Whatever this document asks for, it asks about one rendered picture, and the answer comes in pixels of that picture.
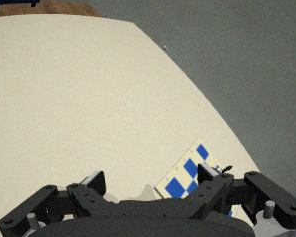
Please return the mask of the blue and cream chessboard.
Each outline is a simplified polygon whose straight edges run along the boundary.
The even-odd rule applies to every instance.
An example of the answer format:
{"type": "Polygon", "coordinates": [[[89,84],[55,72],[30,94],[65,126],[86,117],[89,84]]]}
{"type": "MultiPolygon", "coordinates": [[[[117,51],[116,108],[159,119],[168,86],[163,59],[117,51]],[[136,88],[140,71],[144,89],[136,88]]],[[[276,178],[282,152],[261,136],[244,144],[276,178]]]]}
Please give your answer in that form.
{"type": "Polygon", "coordinates": [[[184,198],[197,186],[197,165],[224,169],[199,137],[172,169],[154,187],[161,198],[184,198]]]}

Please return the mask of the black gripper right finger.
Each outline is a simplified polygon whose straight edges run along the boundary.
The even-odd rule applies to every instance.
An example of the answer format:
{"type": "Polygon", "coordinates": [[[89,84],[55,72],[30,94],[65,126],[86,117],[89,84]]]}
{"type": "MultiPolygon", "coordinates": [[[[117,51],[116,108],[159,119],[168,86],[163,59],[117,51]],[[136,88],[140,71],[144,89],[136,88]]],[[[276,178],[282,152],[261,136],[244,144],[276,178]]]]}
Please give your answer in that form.
{"type": "Polygon", "coordinates": [[[197,171],[198,187],[167,205],[163,217],[203,220],[210,210],[228,215],[232,205],[241,205],[256,237],[296,237],[296,197],[263,174],[250,171],[234,179],[207,163],[197,171]]]}

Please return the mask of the black chess piece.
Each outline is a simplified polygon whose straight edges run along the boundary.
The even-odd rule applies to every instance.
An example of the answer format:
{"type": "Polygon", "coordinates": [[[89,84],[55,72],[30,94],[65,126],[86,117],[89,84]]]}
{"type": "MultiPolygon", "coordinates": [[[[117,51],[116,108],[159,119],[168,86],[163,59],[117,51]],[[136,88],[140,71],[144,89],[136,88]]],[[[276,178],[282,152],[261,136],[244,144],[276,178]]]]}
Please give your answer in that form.
{"type": "Polygon", "coordinates": [[[222,173],[224,173],[224,172],[226,172],[227,170],[229,171],[229,170],[231,170],[231,168],[232,168],[233,166],[227,166],[226,168],[224,168],[224,170],[222,171],[222,173]]]}

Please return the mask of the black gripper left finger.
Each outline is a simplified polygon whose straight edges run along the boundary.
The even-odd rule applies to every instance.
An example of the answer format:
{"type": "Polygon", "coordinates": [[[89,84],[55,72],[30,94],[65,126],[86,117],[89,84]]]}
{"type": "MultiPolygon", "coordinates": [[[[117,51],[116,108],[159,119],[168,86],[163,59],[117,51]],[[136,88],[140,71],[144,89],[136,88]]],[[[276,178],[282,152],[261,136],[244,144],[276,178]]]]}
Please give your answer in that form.
{"type": "Polygon", "coordinates": [[[41,227],[62,221],[64,215],[73,214],[74,218],[124,215],[121,207],[103,198],[106,193],[103,171],[95,171],[66,189],[58,191],[56,185],[39,189],[0,219],[2,236],[27,237],[41,227]]]}

